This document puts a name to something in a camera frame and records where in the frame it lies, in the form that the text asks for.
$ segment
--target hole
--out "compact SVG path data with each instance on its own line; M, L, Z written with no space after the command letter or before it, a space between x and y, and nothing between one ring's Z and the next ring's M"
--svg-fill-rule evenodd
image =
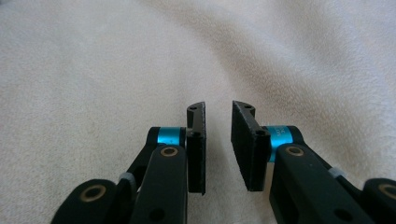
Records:
M257 130L257 131L256 131L256 134L258 134L258 135L264 135L264 134L265 134L265 131L263 131L263 130Z
M286 151L293 156L303 156L304 152L302 149L298 148L298 147L287 147Z
M165 157L173 157L177 154L177 148L175 147L165 147L161 150L161 155Z
M290 149L290 152L292 152L292 153L299 153L300 152L300 149L298 149L297 147L292 147L291 149Z
M165 212L161 208L156 208L148 216L152 221L161 221L165 218Z
M170 155L170 154L172 154L172 153L174 153L175 152L175 150L174 149L172 149L172 148L167 148L166 150L164 150L163 151L166 155Z
M79 198L84 203L90 203L102 198L102 196L105 195L105 192L106 192L105 186L93 185L88 187L87 189L84 189L84 191L82 191L82 193L80 194Z
M100 189L89 189L86 193L85 196L87 198L93 198L95 196L97 196L100 193Z
M390 184L381 184L378 186L379 190L390 197L391 199L396 200L396 186Z
M338 218L347 222L350 222L353 219L352 215L350 215L350 213L344 209L335 209L334 213Z

